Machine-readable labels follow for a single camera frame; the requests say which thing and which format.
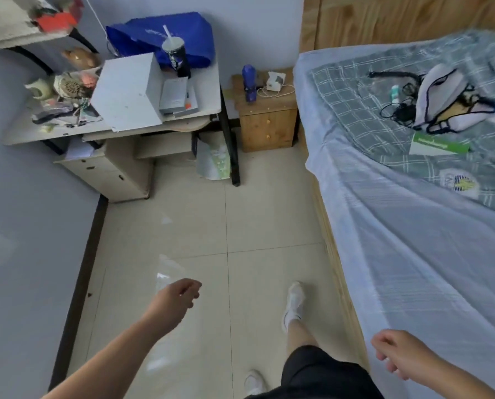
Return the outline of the person's right hand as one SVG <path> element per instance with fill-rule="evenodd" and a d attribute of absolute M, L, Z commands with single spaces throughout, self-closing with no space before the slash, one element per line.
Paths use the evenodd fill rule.
<path fill-rule="evenodd" d="M 420 339 L 405 330 L 397 330 L 398 374 L 403 380 L 424 383 L 438 361 L 438 356 Z"/>

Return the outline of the person's left hand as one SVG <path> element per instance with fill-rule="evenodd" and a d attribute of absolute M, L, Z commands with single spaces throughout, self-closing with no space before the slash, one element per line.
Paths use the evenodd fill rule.
<path fill-rule="evenodd" d="M 151 320 L 153 329 L 159 338 L 177 328 L 190 309 L 179 305 L 176 298 L 176 282 L 162 288 L 145 312 L 145 317 Z"/>

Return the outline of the person's left forearm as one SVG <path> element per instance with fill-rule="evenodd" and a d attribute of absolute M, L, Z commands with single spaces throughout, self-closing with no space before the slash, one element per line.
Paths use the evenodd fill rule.
<path fill-rule="evenodd" d="M 41 399 L 123 399 L 153 346 L 181 320 L 142 318 Z"/>

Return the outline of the person's right forearm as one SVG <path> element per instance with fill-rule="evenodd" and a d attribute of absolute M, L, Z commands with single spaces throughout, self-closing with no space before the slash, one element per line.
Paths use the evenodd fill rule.
<path fill-rule="evenodd" d="M 495 399 L 495 389 L 439 357 L 400 364 L 397 369 L 404 379 L 411 379 L 444 399 Z"/>

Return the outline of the black shorts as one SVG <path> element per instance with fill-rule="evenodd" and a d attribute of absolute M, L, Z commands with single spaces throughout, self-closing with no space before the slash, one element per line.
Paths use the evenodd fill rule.
<path fill-rule="evenodd" d="M 284 363 L 280 386 L 245 399 L 384 399 L 357 363 L 335 360 L 319 347 L 295 349 Z"/>

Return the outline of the person's right leg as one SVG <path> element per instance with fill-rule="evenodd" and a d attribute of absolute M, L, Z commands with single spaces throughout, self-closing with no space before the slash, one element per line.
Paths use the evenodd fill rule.
<path fill-rule="evenodd" d="M 319 347 L 319 344 L 302 320 L 293 318 L 288 322 L 286 329 L 287 356 L 290 357 L 295 350 L 303 346 Z"/>

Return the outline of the light blue bed sheet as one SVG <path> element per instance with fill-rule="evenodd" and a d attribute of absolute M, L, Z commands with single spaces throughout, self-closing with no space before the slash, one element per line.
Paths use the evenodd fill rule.
<path fill-rule="evenodd" d="M 399 45 L 302 53 L 299 115 L 365 343 L 404 329 L 495 389 L 495 210 L 353 147 L 309 80 L 325 64 Z"/>

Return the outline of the white right shoe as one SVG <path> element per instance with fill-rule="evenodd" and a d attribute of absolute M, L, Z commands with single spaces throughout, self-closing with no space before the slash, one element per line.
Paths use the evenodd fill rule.
<path fill-rule="evenodd" d="M 282 329 L 284 333 L 288 333 L 291 321 L 302 320 L 305 299 L 306 296 L 303 284 L 301 282 L 293 282 L 288 289 L 287 302 L 282 319 Z"/>

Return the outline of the white shoe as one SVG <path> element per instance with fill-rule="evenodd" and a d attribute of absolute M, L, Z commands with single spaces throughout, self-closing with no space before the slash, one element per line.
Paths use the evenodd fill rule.
<path fill-rule="evenodd" d="M 251 369 L 244 380 L 244 393 L 246 398 L 268 392 L 264 377 L 255 369 Z"/>
<path fill-rule="evenodd" d="M 288 289 L 287 302 L 282 319 L 282 329 L 284 333 L 288 333 L 291 321 L 302 320 L 305 299 L 306 296 L 303 284 L 301 282 L 293 282 Z"/>

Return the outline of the white left shoe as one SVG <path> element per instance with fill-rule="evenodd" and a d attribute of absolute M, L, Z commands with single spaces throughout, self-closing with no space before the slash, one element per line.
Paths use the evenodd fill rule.
<path fill-rule="evenodd" d="M 251 369 L 244 380 L 244 393 L 246 398 L 268 392 L 264 377 L 255 369 Z"/>

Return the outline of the white green plastic bag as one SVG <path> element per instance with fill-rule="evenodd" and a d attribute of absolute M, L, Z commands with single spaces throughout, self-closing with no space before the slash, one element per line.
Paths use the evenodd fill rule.
<path fill-rule="evenodd" d="M 224 135 L 220 132 L 203 133 L 195 142 L 196 173 L 211 181 L 229 179 L 231 161 Z"/>

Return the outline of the beige drawer cabinet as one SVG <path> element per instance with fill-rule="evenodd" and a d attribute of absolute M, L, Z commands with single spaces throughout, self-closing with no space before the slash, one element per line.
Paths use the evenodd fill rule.
<path fill-rule="evenodd" d="M 136 157 L 136 138 L 106 140 L 88 157 L 54 161 L 112 203 L 145 200 L 151 192 L 153 161 Z"/>

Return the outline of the white crest printed cloth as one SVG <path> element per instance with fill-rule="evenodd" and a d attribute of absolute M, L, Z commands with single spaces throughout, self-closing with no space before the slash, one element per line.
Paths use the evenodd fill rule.
<path fill-rule="evenodd" d="M 456 168 L 442 169 L 439 172 L 440 186 L 465 198 L 478 200 L 481 192 L 477 179 L 469 172 Z"/>

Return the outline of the white paper sheet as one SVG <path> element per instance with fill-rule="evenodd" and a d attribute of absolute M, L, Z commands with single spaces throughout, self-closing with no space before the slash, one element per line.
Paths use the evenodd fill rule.
<path fill-rule="evenodd" d="M 95 148 L 81 138 L 71 138 L 65 153 L 65 160 L 85 159 L 92 156 Z"/>

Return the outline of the wooden nightstand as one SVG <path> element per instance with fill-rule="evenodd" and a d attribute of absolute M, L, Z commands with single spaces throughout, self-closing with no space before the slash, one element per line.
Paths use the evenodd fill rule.
<path fill-rule="evenodd" d="M 279 68 L 286 73 L 284 89 L 280 93 L 257 95 L 254 103 L 245 100 L 243 78 L 231 77 L 235 109 L 239 114 L 242 150 L 244 153 L 292 147 L 298 115 L 293 68 Z"/>

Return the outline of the grey book with orange mark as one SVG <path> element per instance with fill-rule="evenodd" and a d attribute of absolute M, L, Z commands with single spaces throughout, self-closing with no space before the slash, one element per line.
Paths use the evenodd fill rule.
<path fill-rule="evenodd" d="M 184 101 L 184 109 L 182 111 L 174 112 L 173 116 L 175 118 L 181 118 L 198 112 L 199 112 L 199 107 L 198 107 L 196 91 L 194 86 L 191 83 L 189 83 L 187 85 L 187 94 Z"/>

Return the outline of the grey flat box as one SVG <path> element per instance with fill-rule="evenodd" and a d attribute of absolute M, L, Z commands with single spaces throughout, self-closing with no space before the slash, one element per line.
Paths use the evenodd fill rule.
<path fill-rule="evenodd" d="M 186 110 L 188 80 L 189 77 L 181 77 L 164 81 L 159 100 L 159 111 L 162 114 L 174 114 Z"/>

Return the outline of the beige computer desk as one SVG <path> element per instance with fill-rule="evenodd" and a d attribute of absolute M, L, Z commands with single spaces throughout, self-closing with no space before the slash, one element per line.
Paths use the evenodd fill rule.
<path fill-rule="evenodd" d="M 174 72 L 162 72 L 164 81 L 175 78 Z M 173 115 L 164 115 L 163 124 L 160 126 L 145 127 L 135 130 L 114 132 L 103 120 L 89 123 L 80 127 L 66 127 L 60 124 L 45 124 L 51 130 L 42 130 L 42 125 L 36 125 L 31 120 L 31 112 L 37 105 L 34 100 L 28 100 L 23 110 L 17 115 L 10 127 L 3 133 L 2 142 L 6 146 L 22 145 L 30 142 L 42 142 L 58 155 L 64 154 L 63 150 L 54 143 L 55 139 L 80 136 L 83 141 L 98 148 L 99 141 L 114 138 L 134 137 L 146 134 L 159 134 L 165 132 L 191 133 L 203 130 L 214 117 L 217 117 L 224 135 L 230 154 L 231 182 L 238 187 L 241 184 L 236 136 L 229 126 L 229 118 L 225 106 L 223 92 L 219 81 L 219 66 L 215 58 L 211 66 L 207 68 L 193 69 L 190 83 L 194 86 L 199 112 L 185 117 L 175 118 Z"/>

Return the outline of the green white booklet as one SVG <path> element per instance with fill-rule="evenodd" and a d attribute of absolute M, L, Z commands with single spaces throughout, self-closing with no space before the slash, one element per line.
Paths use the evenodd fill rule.
<path fill-rule="evenodd" d="M 467 154 L 470 152 L 468 145 L 450 142 L 441 138 L 434 138 L 427 134 L 415 133 L 412 137 L 409 154 L 423 156 L 439 156 Z"/>

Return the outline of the white cardboard box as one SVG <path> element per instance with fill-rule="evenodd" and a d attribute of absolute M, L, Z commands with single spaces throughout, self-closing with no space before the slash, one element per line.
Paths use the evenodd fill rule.
<path fill-rule="evenodd" d="M 160 126 L 164 76 L 153 53 L 107 60 L 91 105 L 114 132 Z"/>

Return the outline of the blue water bottle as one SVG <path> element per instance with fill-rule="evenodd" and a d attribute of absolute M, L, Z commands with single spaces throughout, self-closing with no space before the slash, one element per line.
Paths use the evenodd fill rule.
<path fill-rule="evenodd" d="M 245 100 L 254 103 L 257 99 L 257 70 L 251 64 L 244 65 L 242 69 Z"/>

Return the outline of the pile of desk clutter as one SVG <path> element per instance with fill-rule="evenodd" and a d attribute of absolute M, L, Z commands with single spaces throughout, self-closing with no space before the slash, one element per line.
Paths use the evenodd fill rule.
<path fill-rule="evenodd" d="M 90 98 L 57 97 L 37 102 L 30 115 L 36 125 L 62 123 L 66 127 L 80 127 L 104 120 L 91 105 Z"/>

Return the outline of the white charger device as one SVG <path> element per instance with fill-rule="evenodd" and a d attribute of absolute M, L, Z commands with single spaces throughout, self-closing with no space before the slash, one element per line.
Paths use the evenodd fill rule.
<path fill-rule="evenodd" d="M 286 82 L 286 73 L 268 71 L 268 78 L 265 83 L 266 91 L 270 91 L 272 93 L 281 92 L 283 86 Z"/>

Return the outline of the black cup with straw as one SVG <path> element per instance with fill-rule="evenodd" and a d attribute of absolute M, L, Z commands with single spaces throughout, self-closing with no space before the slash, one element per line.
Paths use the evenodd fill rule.
<path fill-rule="evenodd" d="M 163 25 L 166 38 L 162 43 L 162 50 L 167 54 L 170 64 L 179 78 L 191 78 L 191 67 L 187 60 L 184 39 L 173 36 L 168 27 Z"/>

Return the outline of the small round desk fan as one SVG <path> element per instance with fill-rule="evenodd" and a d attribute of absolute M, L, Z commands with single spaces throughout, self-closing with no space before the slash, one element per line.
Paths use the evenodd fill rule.
<path fill-rule="evenodd" d="M 90 98 L 93 88 L 86 86 L 83 75 L 86 72 L 66 72 L 55 75 L 53 79 L 53 89 L 62 98 L 80 99 Z"/>

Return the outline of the green plaid blanket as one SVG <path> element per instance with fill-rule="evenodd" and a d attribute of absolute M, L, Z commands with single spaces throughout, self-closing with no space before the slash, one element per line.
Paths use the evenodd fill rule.
<path fill-rule="evenodd" d="M 325 64 L 314 68 L 309 80 L 344 136 L 367 157 L 437 186 L 440 170 L 467 171 L 480 184 L 475 201 L 495 210 L 495 123 L 447 134 L 411 127 L 422 78 L 438 64 L 459 69 L 481 95 L 495 99 L 495 32 L 490 31 L 466 31 Z M 391 103 L 393 85 L 400 86 L 399 104 Z M 470 152 L 410 155 L 415 133 L 468 145 Z"/>

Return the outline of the pale green teapot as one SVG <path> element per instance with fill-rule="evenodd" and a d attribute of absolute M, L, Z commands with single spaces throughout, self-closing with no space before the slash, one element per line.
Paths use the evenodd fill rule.
<path fill-rule="evenodd" d="M 56 96 L 53 78 L 41 79 L 24 84 L 34 100 L 44 101 Z"/>

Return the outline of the blue fabric bag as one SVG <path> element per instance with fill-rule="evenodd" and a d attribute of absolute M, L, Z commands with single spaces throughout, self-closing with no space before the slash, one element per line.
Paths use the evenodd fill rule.
<path fill-rule="evenodd" d="M 184 40 L 187 61 L 191 68 L 207 68 L 215 58 L 215 45 L 210 23 L 198 12 L 131 19 L 106 26 L 111 45 L 122 57 L 154 53 L 161 67 L 170 66 L 162 50 L 167 39 L 164 26 L 173 37 Z"/>

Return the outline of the white bag with black trim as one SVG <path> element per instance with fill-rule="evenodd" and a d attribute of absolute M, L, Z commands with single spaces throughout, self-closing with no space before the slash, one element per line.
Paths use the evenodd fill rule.
<path fill-rule="evenodd" d="M 495 123 L 495 99 L 481 95 L 457 68 L 438 64 L 422 78 L 411 125 L 427 134 L 460 133 Z"/>

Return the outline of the brown figurine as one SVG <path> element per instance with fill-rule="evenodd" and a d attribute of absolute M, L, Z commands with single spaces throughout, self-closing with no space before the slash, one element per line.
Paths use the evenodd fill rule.
<path fill-rule="evenodd" d="M 81 47 L 64 50 L 62 51 L 62 56 L 77 70 L 83 71 L 101 66 L 101 59 L 97 53 L 90 52 Z"/>

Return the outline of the red cloth item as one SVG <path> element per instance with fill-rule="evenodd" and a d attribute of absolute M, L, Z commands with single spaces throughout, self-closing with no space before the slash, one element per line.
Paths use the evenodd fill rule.
<path fill-rule="evenodd" d="M 56 12 L 42 13 L 35 18 L 35 22 L 42 32 L 55 33 L 62 31 L 71 31 L 74 29 L 82 18 L 82 8 L 77 5 L 71 5 L 72 8 Z"/>

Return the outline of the white shelf board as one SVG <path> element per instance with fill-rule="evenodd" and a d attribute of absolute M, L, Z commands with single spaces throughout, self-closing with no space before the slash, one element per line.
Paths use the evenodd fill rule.
<path fill-rule="evenodd" d="M 42 32 L 35 22 L 42 13 L 65 11 L 71 5 L 83 13 L 82 0 L 0 0 L 0 50 L 7 40 Z"/>

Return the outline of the wooden headboard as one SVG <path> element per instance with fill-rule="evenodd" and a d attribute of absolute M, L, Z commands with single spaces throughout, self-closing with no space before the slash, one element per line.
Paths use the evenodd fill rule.
<path fill-rule="evenodd" d="M 304 0 L 299 52 L 495 30 L 495 0 Z"/>

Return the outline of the wooden bed frame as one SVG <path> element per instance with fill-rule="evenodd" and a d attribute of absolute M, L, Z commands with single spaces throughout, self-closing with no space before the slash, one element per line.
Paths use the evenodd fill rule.
<path fill-rule="evenodd" d="M 370 371 L 370 361 L 366 343 L 364 341 L 364 335 L 346 284 L 342 262 L 338 253 L 336 240 L 332 234 L 329 217 L 324 207 L 319 183 L 314 175 L 310 175 L 310 179 L 312 184 L 313 206 L 317 214 L 321 234 L 327 250 L 339 307 L 343 314 L 345 337 L 350 345 L 351 353 L 356 358 L 358 364 L 367 371 Z"/>

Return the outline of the black metal shelf frame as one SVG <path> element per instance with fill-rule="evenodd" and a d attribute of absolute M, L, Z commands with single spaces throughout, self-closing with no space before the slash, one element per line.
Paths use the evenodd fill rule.
<path fill-rule="evenodd" d="M 53 69 L 47 65 L 42 59 L 38 58 L 34 53 L 31 53 L 24 46 L 42 43 L 44 41 L 56 40 L 64 37 L 70 37 L 80 44 L 84 45 L 90 52 L 98 54 L 97 49 L 78 31 L 76 27 L 71 30 L 55 31 L 55 32 L 39 32 L 35 34 L 24 35 L 6 41 L 3 47 L 5 50 L 17 53 L 41 68 L 47 75 L 54 73 Z"/>

